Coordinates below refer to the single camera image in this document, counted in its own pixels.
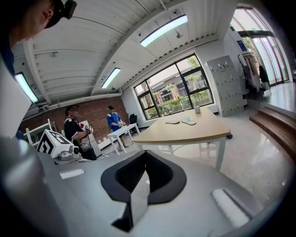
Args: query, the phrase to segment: red brick wall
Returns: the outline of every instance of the red brick wall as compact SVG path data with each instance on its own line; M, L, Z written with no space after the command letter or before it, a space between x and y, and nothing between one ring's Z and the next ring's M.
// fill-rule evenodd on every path
M89 125L94 129L93 135L96 141L102 141L103 138L110 133L107 124L108 105L115 107L115 111L121 116L122 120L126 124L130 123L120 97L91 100L79 103L79 116L77 119L80 122L84 120L88 121ZM29 120L23 121L21 123L21 129L23 133L26 133L26 128L29 128L30 130L37 128L47 123L47 119L50 119L51 122L55 122L56 129L59 132L65 121L65 107L51 110Z

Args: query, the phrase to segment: fluorescent light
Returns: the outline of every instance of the fluorescent light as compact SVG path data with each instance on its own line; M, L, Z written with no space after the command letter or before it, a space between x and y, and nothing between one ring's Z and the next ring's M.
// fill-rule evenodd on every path
M152 41L156 40L159 36L162 36L164 33L168 32L169 30L171 30L181 24L184 24L187 21L188 21L188 19L187 19L186 15L175 18L174 20L172 20L172 21L164 24L162 27L158 28L156 31L152 32L144 40L142 40L140 42L140 44L142 46L146 47Z
M103 84L102 88L105 89L109 86L110 82L116 77L116 75L121 71L121 69L114 68L113 72L110 74L110 76L107 78L105 83Z
M161 84L163 84L164 82L162 82L162 83L159 83L157 86L155 86L155 87L158 87L159 85L161 85ZM152 87L151 89L154 89L155 87Z
M22 88L23 92L29 97L29 99L34 103L38 101L38 98L31 90L30 86L28 85L24 75L22 73L16 74L15 79L17 80L19 86Z

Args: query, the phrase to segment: chair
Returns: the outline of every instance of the chair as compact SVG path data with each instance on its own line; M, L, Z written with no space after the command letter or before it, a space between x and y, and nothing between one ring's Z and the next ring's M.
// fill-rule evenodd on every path
M135 124L137 122L137 116L135 114L131 114L129 117L129 124ZM136 132L136 128L132 128L130 130L131 134L134 134Z

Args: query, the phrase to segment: man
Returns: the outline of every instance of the man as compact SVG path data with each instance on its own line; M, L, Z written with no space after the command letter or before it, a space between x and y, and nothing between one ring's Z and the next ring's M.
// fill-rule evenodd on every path
M107 122L112 131L116 131L121 128L121 117L119 116L118 113L114 112L114 107L113 106L108 106L108 114L107 114ZM123 146L125 148L129 147L124 143L124 139L122 138L123 134L120 135L120 141L122 142Z
M64 131L66 138L75 146L79 147L82 157L88 160L96 160L97 157L91 147L88 135L93 132L92 127L83 131L78 123L78 105L68 106L65 110L66 121L64 123Z
M61 0L14 0L6 4L8 12L3 12L0 19L0 51L9 72L15 75L11 48L58 23L64 16L64 5Z

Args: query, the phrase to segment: doorway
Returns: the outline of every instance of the doorway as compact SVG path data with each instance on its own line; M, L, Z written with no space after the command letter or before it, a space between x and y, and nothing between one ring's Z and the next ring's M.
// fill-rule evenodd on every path
M282 52L264 20L251 8L235 10L231 25L238 31L248 51L256 56L256 67L262 65L270 86L289 80Z

